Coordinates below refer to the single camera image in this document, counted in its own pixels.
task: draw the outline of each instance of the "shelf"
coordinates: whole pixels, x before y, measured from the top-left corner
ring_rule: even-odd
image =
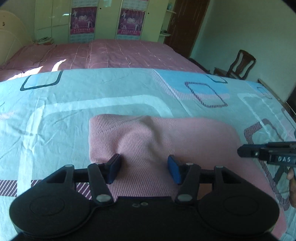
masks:
[[[159,34],[159,36],[162,36],[162,37],[169,37],[171,36],[170,34]]]
[[[168,9],[167,9],[167,12],[170,12],[170,13],[172,13],[172,14],[176,14],[176,12],[174,12],[174,11],[172,11],[172,10],[168,10]]]

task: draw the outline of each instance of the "pink towel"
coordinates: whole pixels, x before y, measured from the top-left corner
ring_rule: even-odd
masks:
[[[275,199],[263,172],[252,159],[237,155],[239,136],[231,126],[204,118],[162,119],[98,115],[89,122],[89,155],[93,163],[107,162],[115,153],[123,157],[121,170],[109,189],[118,196],[172,196],[180,188],[167,169],[170,154],[203,169],[225,166]],[[199,197],[210,192],[203,184]],[[273,229],[280,238],[286,231],[283,209]]]

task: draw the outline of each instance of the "finger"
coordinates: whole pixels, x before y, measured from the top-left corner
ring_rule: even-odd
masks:
[[[292,178],[289,182],[289,190],[290,190],[290,195],[291,194],[296,194],[296,180],[295,178]]]
[[[291,180],[294,177],[294,170],[292,167],[290,167],[289,172],[287,174],[287,179]]]
[[[289,196],[289,202],[292,207],[296,208],[296,195],[292,194],[292,196]]]

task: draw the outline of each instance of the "blue bedsheet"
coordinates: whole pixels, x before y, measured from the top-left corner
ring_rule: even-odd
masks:
[[[98,114],[206,117],[233,126],[242,144],[294,141],[295,122],[258,83],[153,69],[82,69],[0,83],[0,240],[16,232],[13,199],[65,164],[89,161],[89,119]],[[294,240],[287,168],[254,160],[285,210]]]

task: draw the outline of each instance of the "green wall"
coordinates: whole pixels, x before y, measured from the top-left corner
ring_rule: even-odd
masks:
[[[213,73],[246,50],[257,59],[247,80],[262,79],[286,101],[296,85],[296,13],[281,0],[211,1],[192,57]]]
[[[35,40],[34,18],[36,0],[8,0],[1,9],[14,13],[26,26],[32,40]]]

